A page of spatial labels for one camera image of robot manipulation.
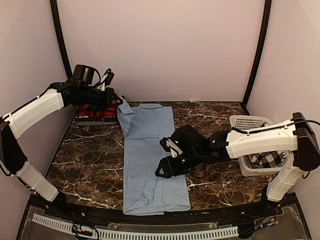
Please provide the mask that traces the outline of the light blue long sleeve shirt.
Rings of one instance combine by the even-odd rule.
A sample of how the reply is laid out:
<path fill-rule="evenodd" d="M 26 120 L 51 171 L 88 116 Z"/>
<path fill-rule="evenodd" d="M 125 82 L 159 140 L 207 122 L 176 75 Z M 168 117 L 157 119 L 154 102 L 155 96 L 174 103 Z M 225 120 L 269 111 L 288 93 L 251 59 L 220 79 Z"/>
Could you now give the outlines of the light blue long sleeve shirt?
<path fill-rule="evenodd" d="M 160 145 L 175 131 L 172 107 L 124 100 L 117 117 L 124 136 L 123 213 L 131 216 L 163 215 L 191 208 L 184 175 L 163 178 L 155 172 L 170 156 Z"/>

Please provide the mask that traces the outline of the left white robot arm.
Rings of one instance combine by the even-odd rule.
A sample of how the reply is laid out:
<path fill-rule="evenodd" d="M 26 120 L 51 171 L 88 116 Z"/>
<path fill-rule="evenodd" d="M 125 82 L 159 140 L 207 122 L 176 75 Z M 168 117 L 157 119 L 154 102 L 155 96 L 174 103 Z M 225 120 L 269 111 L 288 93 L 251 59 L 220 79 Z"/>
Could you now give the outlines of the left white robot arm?
<path fill-rule="evenodd" d="M 69 82 L 52 83 L 42 94 L 0 119 L 0 166 L 5 168 L 7 176 L 18 178 L 50 202 L 51 210 L 58 217 L 67 218 L 71 208 L 62 200 L 64 194 L 31 164 L 19 139 L 42 120 L 70 105 L 114 108 L 122 103 L 123 99 L 110 87 L 100 90 Z"/>

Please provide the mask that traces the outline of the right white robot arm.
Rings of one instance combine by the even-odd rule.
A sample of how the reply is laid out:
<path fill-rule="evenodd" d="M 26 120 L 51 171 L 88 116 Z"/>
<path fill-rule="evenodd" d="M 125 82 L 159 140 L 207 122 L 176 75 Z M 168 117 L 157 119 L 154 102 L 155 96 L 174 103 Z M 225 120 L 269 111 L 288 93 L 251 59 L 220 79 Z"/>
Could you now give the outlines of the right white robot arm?
<path fill-rule="evenodd" d="M 266 217 L 298 180 L 320 166 L 320 148 L 316 135 L 300 112 L 284 122 L 240 130 L 213 133 L 205 138 L 192 126 L 179 127 L 160 145 L 171 155 L 160 160 L 157 177 L 171 178 L 185 175 L 200 164 L 214 164 L 242 156 L 277 151 L 288 151 L 287 162 L 274 180 L 268 184 L 264 199 L 255 205 L 255 213 Z"/>

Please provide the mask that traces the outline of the red black plaid shirt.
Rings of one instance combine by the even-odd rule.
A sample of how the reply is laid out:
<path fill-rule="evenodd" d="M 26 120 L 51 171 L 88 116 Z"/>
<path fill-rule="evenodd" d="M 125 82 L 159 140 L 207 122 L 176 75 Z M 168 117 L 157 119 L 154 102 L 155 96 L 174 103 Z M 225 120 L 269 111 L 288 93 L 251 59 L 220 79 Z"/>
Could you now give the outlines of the red black plaid shirt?
<path fill-rule="evenodd" d="M 94 107 L 93 105 L 86 104 L 78 106 L 75 110 L 76 118 L 115 118 L 117 116 L 117 109 L 114 107 Z"/>

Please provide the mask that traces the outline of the black white checkered shirt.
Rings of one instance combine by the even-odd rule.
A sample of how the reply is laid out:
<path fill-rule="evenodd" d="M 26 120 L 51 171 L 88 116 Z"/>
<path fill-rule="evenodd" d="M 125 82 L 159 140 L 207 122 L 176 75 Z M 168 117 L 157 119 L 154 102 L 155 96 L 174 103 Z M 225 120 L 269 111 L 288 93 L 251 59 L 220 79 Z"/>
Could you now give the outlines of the black white checkered shirt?
<path fill-rule="evenodd" d="M 286 151 L 272 151 L 248 155 L 250 165 L 258 169 L 282 167 L 287 160 Z"/>

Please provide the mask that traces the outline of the black front rail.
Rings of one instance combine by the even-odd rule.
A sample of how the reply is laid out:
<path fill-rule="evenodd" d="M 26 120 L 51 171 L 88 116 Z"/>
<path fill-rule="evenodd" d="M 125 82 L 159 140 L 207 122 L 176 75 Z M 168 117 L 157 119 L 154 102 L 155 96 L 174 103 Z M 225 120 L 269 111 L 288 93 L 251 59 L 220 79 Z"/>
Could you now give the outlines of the black front rail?
<path fill-rule="evenodd" d="M 121 224 L 147 224 L 147 225 L 175 225 L 218 222 L 222 224 L 242 224 L 264 219 L 277 214 L 275 207 L 262 205 L 259 202 L 202 210 L 189 210 L 182 212 L 165 212 L 163 215 L 134 216 L 125 215 L 121 210 L 89 207 L 66 203 L 62 210 L 56 206 L 47 206 L 44 211 L 48 215 L 87 222 L 99 226 L 110 223 Z"/>

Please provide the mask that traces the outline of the left black frame post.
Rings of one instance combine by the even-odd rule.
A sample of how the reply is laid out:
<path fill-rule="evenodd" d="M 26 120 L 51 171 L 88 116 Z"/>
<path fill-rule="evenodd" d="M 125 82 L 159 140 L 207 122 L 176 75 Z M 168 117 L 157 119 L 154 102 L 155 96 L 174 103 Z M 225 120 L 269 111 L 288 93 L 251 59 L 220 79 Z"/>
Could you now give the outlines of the left black frame post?
<path fill-rule="evenodd" d="M 54 25 L 54 31 L 56 35 L 56 40 L 57 40 L 63 68 L 67 78 L 70 78 L 73 72 L 72 72 L 69 56 L 67 53 L 66 43 L 64 39 L 63 30 L 62 30 L 62 24 L 61 24 L 59 8 L 58 8 L 58 1 L 50 0 L 49 3 L 50 3 L 50 10 L 51 10 L 51 17 Z"/>

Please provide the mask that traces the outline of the black frame post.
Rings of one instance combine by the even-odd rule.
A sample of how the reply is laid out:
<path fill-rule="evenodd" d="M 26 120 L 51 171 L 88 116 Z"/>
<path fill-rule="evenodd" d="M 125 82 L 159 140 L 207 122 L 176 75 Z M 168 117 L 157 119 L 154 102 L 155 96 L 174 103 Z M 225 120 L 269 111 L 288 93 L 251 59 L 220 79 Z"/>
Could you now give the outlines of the black frame post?
<path fill-rule="evenodd" d="M 49 3 L 50 3 L 50 10 L 51 10 L 51 17 L 54 25 L 54 31 L 56 35 L 56 40 L 57 40 L 63 68 L 67 78 L 70 78 L 73 72 L 72 72 L 69 56 L 67 53 L 66 43 L 64 39 L 63 30 L 62 30 L 62 24 L 61 24 L 59 8 L 58 8 L 58 1 L 50 0 Z"/>
<path fill-rule="evenodd" d="M 254 55 L 254 59 L 253 59 L 253 63 L 252 63 L 252 68 L 250 71 L 250 75 L 249 75 L 247 86 L 246 86 L 246 89 L 244 92 L 244 96 L 243 96 L 241 104 L 240 104 L 244 111 L 247 111 L 247 106 L 248 106 L 250 96 L 253 91 L 255 80 L 256 80 L 256 77 L 258 74 L 258 70 L 259 70 L 259 66 L 260 66 L 260 62 L 261 62 L 261 58 L 262 58 L 262 54 L 263 54 L 263 50 L 264 50 L 264 46 L 265 46 L 267 31 L 268 31 L 271 8 L 272 8 L 272 0 L 265 0 L 264 7 L 263 7 L 263 13 L 262 13 L 261 26 L 260 26 L 256 51 L 255 51 L 255 55 Z"/>

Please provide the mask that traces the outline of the right black frame post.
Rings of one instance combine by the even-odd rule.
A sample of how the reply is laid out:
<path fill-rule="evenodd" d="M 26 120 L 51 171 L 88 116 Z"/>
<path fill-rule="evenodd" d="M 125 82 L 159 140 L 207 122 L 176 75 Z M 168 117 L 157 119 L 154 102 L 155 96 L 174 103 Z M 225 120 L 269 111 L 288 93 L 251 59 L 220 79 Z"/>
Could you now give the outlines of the right black frame post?
<path fill-rule="evenodd" d="M 258 70 L 259 70 L 259 66 L 260 66 L 260 62 L 261 62 L 261 58 L 262 58 L 262 54 L 263 54 L 263 50 L 264 50 L 264 46 L 265 46 L 267 31 L 268 31 L 271 8 L 272 8 L 272 0 L 265 0 L 264 7 L 263 7 L 263 13 L 262 13 L 261 26 L 260 26 L 256 51 L 255 51 L 255 55 L 254 55 L 254 59 L 253 59 L 253 63 L 252 63 L 252 68 L 250 71 L 250 75 L 249 75 L 247 86 L 246 86 L 246 89 L 244 92 L 244 96 L 243 96 L 241 104 L 240 104 L 244 111 L 247 111 L 247 106 L 248 106 L 250 96 L 253 91 L 255 80 L 256 80 L 256 77 L 258 74 Z"/>

